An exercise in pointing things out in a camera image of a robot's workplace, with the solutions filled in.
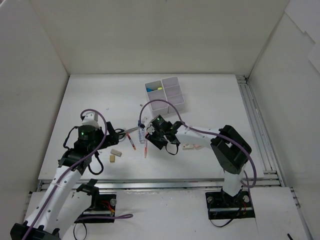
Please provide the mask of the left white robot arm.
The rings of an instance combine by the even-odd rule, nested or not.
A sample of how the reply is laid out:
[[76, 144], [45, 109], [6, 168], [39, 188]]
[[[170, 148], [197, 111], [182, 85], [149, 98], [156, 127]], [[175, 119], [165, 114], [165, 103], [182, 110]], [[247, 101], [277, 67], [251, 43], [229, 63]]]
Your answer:
[[83, 183], [74, 196], [70, 193], [90, 166], [98, 151], [119, 143], [119, 135], [112, 124], [105, 122], [103, 130], [97, 123], [77, 127], [78, 138], [58, 161], [55, 176], [34, 211], [24, 223], [15, 223], [10, 230], [13, 240], [61, 240], [68, 229], [87, 209], [100, 204], [96, 179]]

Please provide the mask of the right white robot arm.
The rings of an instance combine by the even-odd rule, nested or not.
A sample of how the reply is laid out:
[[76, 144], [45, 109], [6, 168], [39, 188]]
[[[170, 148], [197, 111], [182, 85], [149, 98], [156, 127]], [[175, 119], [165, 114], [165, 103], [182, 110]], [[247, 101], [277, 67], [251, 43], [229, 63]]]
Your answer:
[[233, 206], [239, 201], [244, 167], [252, 148], [232, 126], [225, 125], [214, 133], [187, 126], [182, 121], [171, 123], [158, 115], [146, 127], [145, 138], [159, 150], [169, 144], [177, 148], [180, 144], [193, 144], [211, 149], [224, 172], [222, 202]]

